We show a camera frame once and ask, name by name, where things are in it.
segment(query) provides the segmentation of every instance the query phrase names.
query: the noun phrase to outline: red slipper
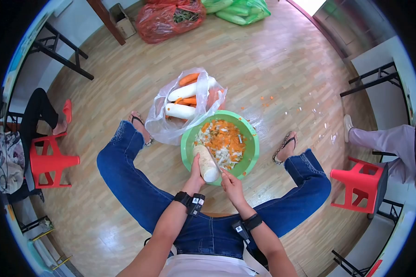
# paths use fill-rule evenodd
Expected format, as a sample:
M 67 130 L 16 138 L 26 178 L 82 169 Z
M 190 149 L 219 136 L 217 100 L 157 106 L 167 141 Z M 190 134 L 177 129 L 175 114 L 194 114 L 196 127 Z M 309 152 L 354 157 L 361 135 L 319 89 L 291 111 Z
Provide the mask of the red slipper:
M 67 99 L 63 106 L 63 113 L 67 116 L 67 123 L 70 124 L 72 121 L 72 103 L 70 99 Z

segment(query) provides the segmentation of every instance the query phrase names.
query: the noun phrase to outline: wooden floor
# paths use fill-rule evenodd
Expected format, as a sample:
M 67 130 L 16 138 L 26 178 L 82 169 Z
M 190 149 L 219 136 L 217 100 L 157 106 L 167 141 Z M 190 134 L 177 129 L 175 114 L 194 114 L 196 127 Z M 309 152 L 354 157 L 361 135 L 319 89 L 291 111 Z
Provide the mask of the wooden floor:
M 84 276 L 114 276 L 150 236 L 105 185 L 96 157 L 119 121 L 131 110 L 146 118 L 159 89 L 184 69 L 204 67 L 228 87 L 226 108 L 250 119 L 258 132 L 260 158 L 243 180 L 251 205 L 295 186 L 271 161 L 289 130 L 298 132 L 296 153 L 312 148 L 328 176 L 331 169 L 349 168 L 348 155 L 375 161 L 369 149 L 351 147 L 343 137 L 344 113 L 352 115 L 355 126 L 376 129 L 366 93 L 342 100 L 339 93 L 349 88 L 350 74 L 328 41 L 289 3 L 268 1 L 268 6 L 272 15 L 250 26 L 211 15 L 199 28 L 158 45 L 136 35 L 120 46 L 102 28 L 82 46 L 89 58 L 80 64 L 95 79 L 61 70 L 48 96 L 58 111 L 67 98 L 72 100 L 73 122 L 59 145 L 65 154 L 79 155 L 81 164 L 64 171 L 71 188 L 45 189 L 44 204 L 32 201 L 52 219 L 53 238 L 62 252 L 73 255 L 72 263 Z M 42 123 L 39 129 L 48 130 Z M 155 142 L 134 163 L 171 194 L 189 177 L 177 146 Z M 326 275 L 335 267 L 331 250 L 348 253 L 369 224 L 366 214 L 330 207 L 343 190 L 334 180 L 332 185 L 327 202 L 281 238 L 300 276 Z M 235 212 L 221 187 L 207 185 L 201 192 L 206 195 L 203 211 Z

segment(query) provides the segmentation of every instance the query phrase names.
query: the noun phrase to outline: plastic bag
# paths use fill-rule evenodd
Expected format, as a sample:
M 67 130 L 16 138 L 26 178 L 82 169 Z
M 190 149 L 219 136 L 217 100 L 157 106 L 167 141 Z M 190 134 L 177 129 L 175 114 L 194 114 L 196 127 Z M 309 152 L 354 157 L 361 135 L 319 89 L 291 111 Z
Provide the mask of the plastic bag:
M 207 14 L 215 13 L 233 3 L 233 0 L 201 0 L 207 9 Z
M 216 12 L 217 17 L 238 25 L 248 25 L 270 15 L 265 0 L 233 0 L 230 6 Z
M 149 0 L 139 11 L 136 28 L 146 43 L 155 44 L 193 30 L 205 18 L 200 0 Z
M 200 73 L 197 79 L 196 100 L 197 107 L 194 119 L 184 122 L 182 119 L 165 118 L 165 105 L 170 103 L 168 95 L 175 89 L 180 88 L 179 81 L 191 73 Z M 145 128 L 150 135 L 161 143 L 169 145 L 180 145 L 183 133 L 194 126 L 199 125 L 207 117 L 212 116 L 225 101 L 227 89 L 217 82 L 211 88 L 208 87 L 208 73 L 203 68 L 192 68 L 183 71 L 180 76 L 168 85 L 160 89 L 154 98 L 153 106 L 146 118 Z

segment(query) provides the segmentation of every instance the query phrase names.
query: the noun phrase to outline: shredded vegetables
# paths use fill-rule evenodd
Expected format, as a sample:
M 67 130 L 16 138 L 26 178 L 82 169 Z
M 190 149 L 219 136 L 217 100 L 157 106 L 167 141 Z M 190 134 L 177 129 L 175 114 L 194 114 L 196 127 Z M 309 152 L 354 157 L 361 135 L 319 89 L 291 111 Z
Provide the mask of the shredded vegetables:
M 239 129 L 225 120 L 212 120 L 200 129 L 194 145 L 205 145 L 216 158 L 218 165 L 231 170 L 243 158 L 245 152 L 244 137 Z

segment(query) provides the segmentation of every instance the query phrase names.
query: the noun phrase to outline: red plastic stool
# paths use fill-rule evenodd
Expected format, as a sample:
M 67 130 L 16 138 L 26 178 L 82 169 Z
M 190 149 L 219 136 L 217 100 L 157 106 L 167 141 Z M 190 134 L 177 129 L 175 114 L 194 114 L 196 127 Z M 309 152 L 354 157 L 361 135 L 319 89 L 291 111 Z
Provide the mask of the red plastic stool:
M 34 178 L 35 188 L 54 188 L 54 187 L 70 187 L 70 184 L 60 184 L 61 173 L 63 169 L 80 164 L 79 156 L 65 156 L 60 153 L 56 137 L 66 136 L 67 133 L 61 133 L 53 136 L 44 136 L 32 140 L 31 148 L 29 149 L 29 160 L 31 163 L 32 176 Z M 37 154 L 35 143 L 43 141 L 42 154 Z M 48 146 L 51 145 L 53 154 L 47 155 Z M 51 178 L 50 171 L 55 171 L 54 181 Z M 44 173 L 47 184 L 40 184 L 40 174 Z
M 376 211 L 379 208 L 385 195 L 388 166 L 382 168 L 352 157 L 348 157 L 348 159 L 357 163 L 351 170 L 331 170 L 330 177 L 345 184 L 344 204 L 331 203 L 331 206 L 373 214 L 375 208 Z M 370 170 L 375 171 L 374 175 L 369 174 Z M 353 193 L 358 195 L 354 202 Z M 367 198 L 367 206 L 365 208 L 358 207 L 358 204 L 364 198 Z

